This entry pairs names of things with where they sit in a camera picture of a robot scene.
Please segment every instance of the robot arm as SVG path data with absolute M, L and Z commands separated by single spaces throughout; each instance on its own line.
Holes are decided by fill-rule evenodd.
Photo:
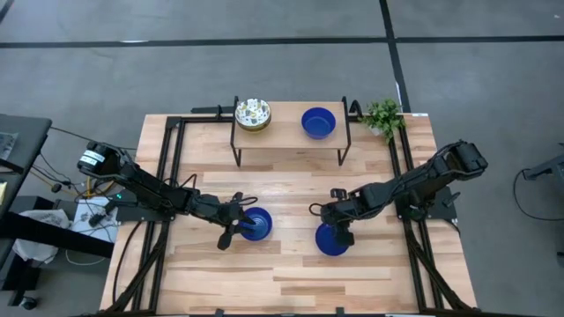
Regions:
M 225 227 L 218 242 L 222 250 L 229 247 L 234 234 L 250 230 L 234 225 L 235 220 L 255 224 L 242 209 L 244 205 L 255 203 L 255 197 L 243 199 L 243 193 L 236 193 L 231 202 L 221 203 L 217 196 L 201 194 L 198 189 L 170 186 L 141 169 L 126 151 L 110 144 L 90 142 L 77 167 L 90 177 L 123 186 L 144 208 L 171 216 L 176 213 L 192 215 Z
M 486 168 L 487 162 L 476 146 L 459 141 L 438 150 L 424 165 L 396 179 L 370 183 L 348 194 L 344 189 L 332 189 L 331 197 L 338 201 L 322 205 L 319 216 L 333 226 L 338 243 L 351 246 L 354 238 L 348 227 L 353 220 L 376 217 L 384 207 L 402 197 L 412 209 L 426 210 L 433 205 L 437 191 L 454 180 L 478 177 Z

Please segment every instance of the gray floor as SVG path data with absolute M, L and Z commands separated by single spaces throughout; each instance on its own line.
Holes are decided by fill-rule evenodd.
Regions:
M 393 0 L 390 11 L 398 36 L 564 34 L 561 1 Z M 328 35 L 384 35 L 378 1 L 17 0 L 0 25 L 0 41 Z M 511 182 L 521 168 L 562 153 L 564 42 L 401 44 L 399 53 L 412 111 L 430 113 L 437 143 L 475 142 L 490 163 L 479 179 L 453 185 L 463 193 L 456 206 L 480 307 L 561 315 L 564 268 L 555 252 L 564 249 L 564 227 L 520 214 Z M 0 67 L 0 112 L 47 116 L 59 128 L 122 146 L 136 146 L 145 114 L 188 113 L 228 104 L 235 94 L 347 95 L 362 104 L 396 96 L 385 44 L 0 49 Z M 44 154 L 82 180 L 75 165 L 84 146 L 51 132 Z M 69 198 L 33 177 L 22 194 Z M 520 182 L 518 194 L 530 213 L 564 217 L 550 179 Z M 5 308 L 4 315 L 94 312 L 107 269 L 108 262 L 84 269 L 57 258 L 36 292 L 41 307 Z M 0 294 L 0 305 L 8 295 Z

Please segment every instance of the black floor line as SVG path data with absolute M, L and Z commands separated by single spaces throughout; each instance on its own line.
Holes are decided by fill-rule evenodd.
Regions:
M 394 71 L 394 78 L 396 79 L 398 98 L 402 105 L 402 111 L 410 113 L 412 108 L 409 104 L 409 97 L 407 97 L 407 88 L 405 86 L 404 72 L 402 71 L 402 64 L 399 62 L 399 53 L 397 52 L 397 44 L 394 41 L 394 28 L 391 23 L 390 9 L 386 0 L 380 0 L 380 9 L 382 11 L 382 18 L 384 27 L 386 29 L 386 37 L 388 38 L 388 49 L 390 50 L 391 67 Z
M 8 11 L 10 10 L 11 5 L 13 3 L 14 0 L 7 0 L 4 6 L 2 7 L 2 10 L 0 10 L 0 24 L 2 23 L 2 21 L 4 21 L 4 18 L 6 17 L 6 14 L 8 14 Z
M 398 37 L 396 43 L 510 43 L 564 41 L 564 35 Z
M 387 42 L 388 40 L 382 36 L 349 36 L 158 41 L 0 42 L 0 48 L 155 48 L 281 44 L 372 44 Z

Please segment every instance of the wooden platform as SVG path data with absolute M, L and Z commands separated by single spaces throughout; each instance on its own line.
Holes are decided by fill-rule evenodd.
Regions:
M 417 166 L 435 151 L 431 124 L 428 117 L 405 119 Z M 137 162 L 151 173 L 157 169 L 165 120 L 165 115 L 145 118 Z M 236 191 L 256 195 L 256 206 L 272 214 L 274 228 L 260 242 L 235 237 L 223 252 L 216 248 L 221 228 L 178 217 L 167 244 L 158 313 L 214 313 L 216 308 L 226 313 L 334 313 L 336 306 L 348 313 L 418 311 L 403 227 L 393 205 L 374 219 L 354 222 L 356 245 L 335 258 L 318 251 L 314 233 L 321 221 L 308 213 L 311 203 L 331 200 L 331 188 L 352 189 L 393 177 L 382 138 L 351 123 L 352 147 L 341 167 L 333 151 L 269 149 L 246 150 L 245 164 L 238 168 L 229 146 L 230 128 L 228 123 L 187 126 L 179 181 L 197 173 L 203 193 L 225 200 Z M 167 172 L 172 153 L 170 149 Z M 475 305 L 457 233 L 442 221 L 427 223 L 438 270 L 462 300 Z M 115 268 L 132 227 L 120 228 L 100 308 L 111 304 Z M 137 271 L 144 234 L 142 225 L 126 254 L 119 291 Z M 142 307 L 147 307 L 151 279 L 152 273 Z M 426 274 L 423 279 L 427 305 L 432 306 Z
M 272 120 L 260 133 L 248 132 L 235 125 L 237 149 L 344 149 L 347 146 L 345 105 L 342 102 L 269 101 Z M 335 129 L 323 140 L 306 135 L 301 117 L 312 107 L 323 107 L 335 116 Z

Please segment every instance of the potted plant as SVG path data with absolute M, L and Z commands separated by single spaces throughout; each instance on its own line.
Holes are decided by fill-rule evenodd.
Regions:
M 369 115 L 362 118 L 375 136 L 384 135 L 386 143 L 389 143 L 394 136 L 394 130 L 405 127 L 404 119 L 397 116 L 399 106 L 396 101 L 386 99 L 378 103 L 372 101 L 368 105 Z

